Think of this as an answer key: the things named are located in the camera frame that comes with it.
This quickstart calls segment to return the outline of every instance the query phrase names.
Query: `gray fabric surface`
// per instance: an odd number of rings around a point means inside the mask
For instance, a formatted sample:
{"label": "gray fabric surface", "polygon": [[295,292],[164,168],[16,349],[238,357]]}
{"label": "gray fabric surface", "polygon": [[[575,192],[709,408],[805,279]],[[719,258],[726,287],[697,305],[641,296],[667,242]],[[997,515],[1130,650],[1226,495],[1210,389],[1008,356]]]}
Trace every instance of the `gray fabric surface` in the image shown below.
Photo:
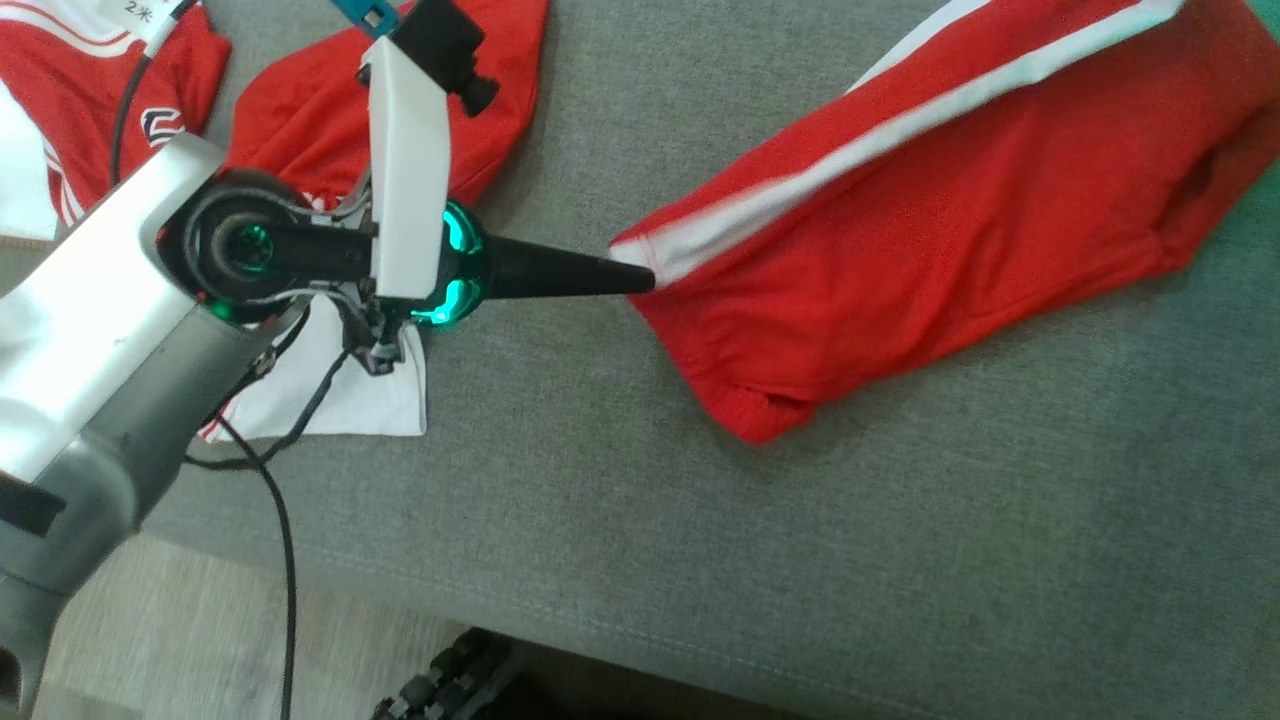
{"label": "gray fabric surface", "polygon": [[[340,26],[321,0],[211,5],[228,99]],[[534,128],[481,215],[603,252],[937,5],[554,0]],[[302,571],[815,716],[1280,716],[1277,228],[1274,172],[1189,272],[764,448],[626,302],[489,304],[430,338],[425,438],[275,462]],[[279,564],[251,475],[184,471],[148,529]]]}

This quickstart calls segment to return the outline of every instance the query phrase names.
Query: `wooden floor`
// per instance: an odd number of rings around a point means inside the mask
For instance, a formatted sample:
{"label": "wooden floor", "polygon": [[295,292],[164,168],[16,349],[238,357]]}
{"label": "wooden floor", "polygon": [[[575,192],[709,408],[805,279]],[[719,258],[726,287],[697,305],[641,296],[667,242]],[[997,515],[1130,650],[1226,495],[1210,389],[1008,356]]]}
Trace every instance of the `wooden floor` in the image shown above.
{"label": "wooden floor", "polygon": [[[300,588],[293,716],[367,720],[465,628],[325,588]],[[566,653],[522,646],[549,692],[577,711],[653,720],[791,716]],[[122,548],[76,597],[54,637],[36,720],[266,720],[279,715],[279,575],[150,537]]]}

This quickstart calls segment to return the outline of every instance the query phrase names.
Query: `white stripe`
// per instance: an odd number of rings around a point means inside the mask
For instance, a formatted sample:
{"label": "white stripe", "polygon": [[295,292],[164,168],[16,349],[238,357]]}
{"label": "white stripe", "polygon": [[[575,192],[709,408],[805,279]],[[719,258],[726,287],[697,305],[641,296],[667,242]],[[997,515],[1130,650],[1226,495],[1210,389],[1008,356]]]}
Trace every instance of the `white stripe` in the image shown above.
{"label": "white stripe", "polygon": [[64,210],[69,211],[73,219],[78,220],[84,217],[84,206],[81,205],[79,200],[76,197],[76,190],[72,188],[70,181],[67,179],[67,173],[63,172],[63,165],[60,160],[61,158],[58,155],[58,151],[54,150],[54,146],[49,143],[49,138],[45,138],[45,163],[49,164],[49,168],[51,170],[58,173],[58,177],[61,178],[63,182],[63,190],[61,190],[63,208]]}
{"label": "white stripe", "polygon": [[65,192],[59,192],[58,193],[58,217],[61,218],[63,224],[67,225],[67,227],[72,227],[72,225],[76,224],[76,219],[72,218],[70,211],[67,209],[67,193]]}
{"label": "white stripe", "polygon": [[989,1],[991,0],[951,0],[943,5],[941,10],[929,15],[929,19],[916,26],[916,28],[909,32],[906,37],[900,40],[892,50],[881,58],[878,63],[872,65],[872,69],[867,70],[863,77],[858,78],[858,82],[846,90],[845,94],[847,95],[863,85],[867,85],[867,82],[872,78],[910,58],[913,53],[924,47],[924,44],[933,40],[933,36],[938,35],[952,23],[964,19],[974,10],[983,8]]}
{"label": "white stripe", "polygon": [[[40,29],[56,36],[67,45],[70,45],[72,47],[79,50],[86,55],[92,55],[93,58],[118,58],[129,49],[129,45],[133,44],[133,37],[129,35],[124,35],[119,40],[111,42],[110,45],[91,45],[88,42],[84,42],[84,40],[77,36],[74,32],[68,31],[61,24],[50,20],[47,17],[23,6],[14,6],[14,5],[0,6],[0,20],[15,20],[19,23],[29,24],[32,27],[38,27]],[[110,37],[102,38],[104,42],[108,40],[110,40]]]}
{"label": "white stripe", "polygon": [[659,287],[668,286],[736,247],[831,181],[995,97],[1041,82],[1167,22],[1184,1],[1142,0],[873,128],[800,173],[763,182],[653,233],[628,238],[611,247],[609,255],[650,268]]}
{"label": "white stripe", "polygon": [[72,215],[76,219],[84,217],[84,208],[81,206],[79,200],[76,199],[76,191],[72,190],[72,183],[67,181],[67,174],[63,174],[63,196],[67,199],[67,205],[70,208]]}

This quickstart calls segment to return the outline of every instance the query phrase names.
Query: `red and white jacket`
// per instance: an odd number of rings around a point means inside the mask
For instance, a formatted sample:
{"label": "red and white jacket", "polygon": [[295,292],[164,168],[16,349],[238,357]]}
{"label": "red and white jacket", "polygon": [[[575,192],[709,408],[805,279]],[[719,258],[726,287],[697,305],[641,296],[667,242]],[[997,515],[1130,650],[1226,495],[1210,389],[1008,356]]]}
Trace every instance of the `red and white jacket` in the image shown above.
{"label": "red and white jacket", "polygon": [[1277,152],[1280,49],[1242,0],[954,0],[611,252],[657,273],[635,306],[708,411],[764,442],[1183,268]]}
{"label": "red and white jacket", "polygon": [[[72,225],[110,190],[115,108],[142,42],[76,0],[0,0],[0,82],[38,128],[54,209]],[[205,8],[192,8],[138,86],[122,176],[177,131],[204,131],[229,54]]]}

